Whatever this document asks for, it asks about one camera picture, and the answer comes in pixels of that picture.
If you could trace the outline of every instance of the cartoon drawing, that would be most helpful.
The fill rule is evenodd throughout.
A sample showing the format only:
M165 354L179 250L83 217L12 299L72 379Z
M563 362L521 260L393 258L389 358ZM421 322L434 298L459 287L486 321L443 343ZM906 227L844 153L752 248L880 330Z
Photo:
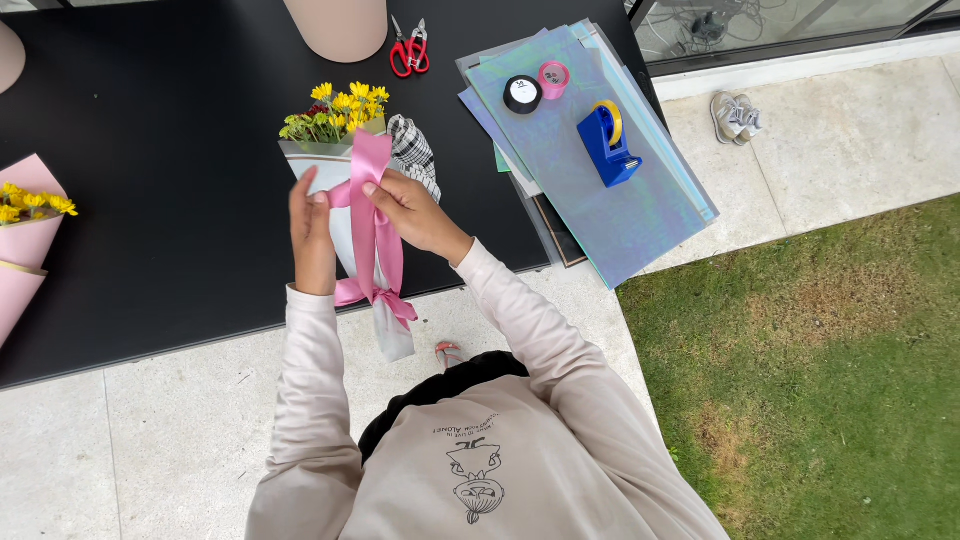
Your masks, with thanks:
M453 463L450 463L450 472L467 479L453 488L453 493L467 507L467 523L471 525L480 519L480 514L489 514L496 510L506 495L503 486L496 480L487 478L487 473L499 467L502 462L499 446L477 446L478 442L486 438L457 443L457 446L464 445L464 448L446 453L453 460Z

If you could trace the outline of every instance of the pink sandal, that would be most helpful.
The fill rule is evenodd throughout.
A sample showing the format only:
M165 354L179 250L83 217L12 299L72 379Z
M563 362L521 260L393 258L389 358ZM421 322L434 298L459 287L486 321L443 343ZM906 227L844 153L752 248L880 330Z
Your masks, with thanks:
M460 353L460 347L452 343L440 343L434 352L437 355L437 361L440 362L440 367L442 367L444 371L455 365L464 363L464 359Z

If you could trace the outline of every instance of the sneaker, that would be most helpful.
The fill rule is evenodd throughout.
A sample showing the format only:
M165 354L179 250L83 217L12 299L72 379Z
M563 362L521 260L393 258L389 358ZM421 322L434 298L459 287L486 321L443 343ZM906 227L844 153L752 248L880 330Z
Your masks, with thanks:
M743 108L736 104L727 92L720 92L710 102L710 116L717 129L717 139L724 143L733 142L744 129Z
M464 363L464 358L460 352L460 347L457 347L452 343L440 343L437 345L437 349L434 352L437 354L437 361L440 362L440 367L444 371L455 365Z
M760 126L760 109L754 109L754 106L750 103L750 98L740 94L734 99L736 104L743 109L743 131L733 140L733 142L739 144L740 146L745 146L756 134L763 131L763 127Z

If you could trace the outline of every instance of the pink ribbon roll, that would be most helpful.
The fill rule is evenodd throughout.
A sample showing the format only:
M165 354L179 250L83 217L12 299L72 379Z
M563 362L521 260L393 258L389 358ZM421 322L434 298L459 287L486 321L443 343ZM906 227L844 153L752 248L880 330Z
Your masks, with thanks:
M543 88L543 99L557 99L564 95L570 82L570 70L558 61L544 62L537 74L537 82Z
M350 207L350 226L353 233L353 255L357 277L337 281L334 293L336 306L347 306L366 298L371 306L376 299L383 300L403 328L410 330L407 321L416 321L414 307L400 300L403 284L403 244L390 220L370 202L363 193L363 184L380 185L393 150L389 135L373 136L357 130L350 160L350 179L327 191L330 207ZM380 270L390 286L382 289L373 284L373 266L380 254Z

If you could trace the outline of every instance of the red scissors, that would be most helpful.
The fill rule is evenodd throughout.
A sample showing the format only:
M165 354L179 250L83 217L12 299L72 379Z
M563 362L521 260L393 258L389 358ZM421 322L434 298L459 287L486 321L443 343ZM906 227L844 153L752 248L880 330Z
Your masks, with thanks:
M396 30L396 43L394 43L394 48L390 50L390 67L401 79L409 77L414 71L426 73L426 70L430 69L430 59L426 56L426 29L423 26L423 19L420 20L420 25L410 35L410 39L406 39L403 37L403 32L400 31L400 25L396 24L396 17L390 15L390 18L394 20L394 30ZM417 43L417 37L423 43ZM394 60L396 55L400 55L402 70L396 69L396 61Z

